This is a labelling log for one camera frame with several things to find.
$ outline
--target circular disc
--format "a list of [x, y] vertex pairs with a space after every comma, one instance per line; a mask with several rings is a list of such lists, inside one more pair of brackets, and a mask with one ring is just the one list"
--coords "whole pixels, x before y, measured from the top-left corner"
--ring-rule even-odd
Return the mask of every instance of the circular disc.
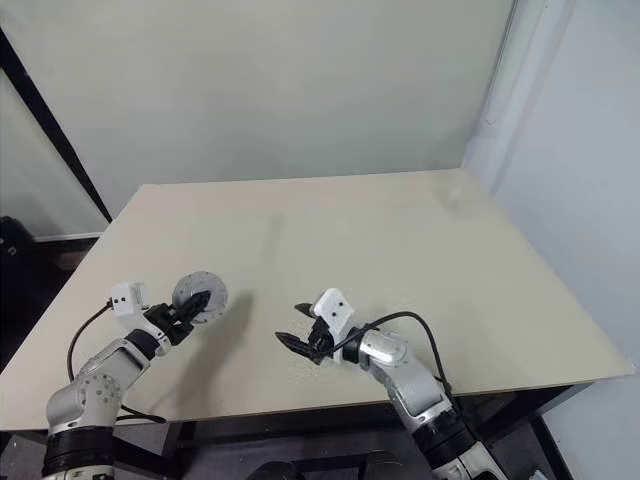
[[179, 307], [200, 292], [211, 292], [211, 297], [205, 309], [193, 319], [193, 323], [205, 323], [221, 317], [227, 307], [227, 286], [220, 277], [210, 272], [195, 272], [182, 277], [173, 290], [171, 301], [175, 307]]

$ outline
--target floor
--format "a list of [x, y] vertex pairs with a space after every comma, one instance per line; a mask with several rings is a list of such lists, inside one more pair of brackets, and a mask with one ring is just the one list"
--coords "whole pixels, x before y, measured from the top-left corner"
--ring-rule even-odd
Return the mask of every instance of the floor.
[[[68, 246], [46, 248], [50, 249], [51, 258], [58, 267], [71, 273], [91, 245], [92, 243], [89, 242], [80, 244], [81, 248], [75, 249]], [[18, 333], [12, 333], [11, 338], [6, 338], [3, 335], [5, 337], [3, 338], [3, 347], [11, 345], [9, 354], [12, 354], [13, 350], [19, 346], [31, 326], [27, 325]], [[480, 407], [478, 405], [474, 411], [481, 411]], [[115, 434], [138, 446], [160, 453], [167, 430], [167, 425], [118, 426]], [[45, 447], [17, 435], [11, 436], [5, 433], [3, 437], [2, 445], [6, 446], [0, 456], [1, 478], [15, 480], [40, 478]], [[490, 448], [505, 473], [512, 480], [528, 479], [536, 468], [550, 480], [556, 480], [529, 424], [490, 445]], [[401, 428], [368, 429], [342, 434], [305, 435], [235, 442], [182, 451], [181, 457], [185, 461], [188, 460], [189, 466], [184, 475], [187, 480], [201, 478], [234, 480], [245, 479], [252, 471], [268, 461], [320, 458], [375, 450], [393, 453], [404, 465], [408, 479], [433, 478], [431, 470], [413, 444], [411, 437]], [[126, 480], [145, 478], [119, 469], [116, 476]], [[357, 475], [354, 470], [340, 470], [315, 472], [307, 474], [306, 478], [309, 480], [338, 480], [355, 479]]]

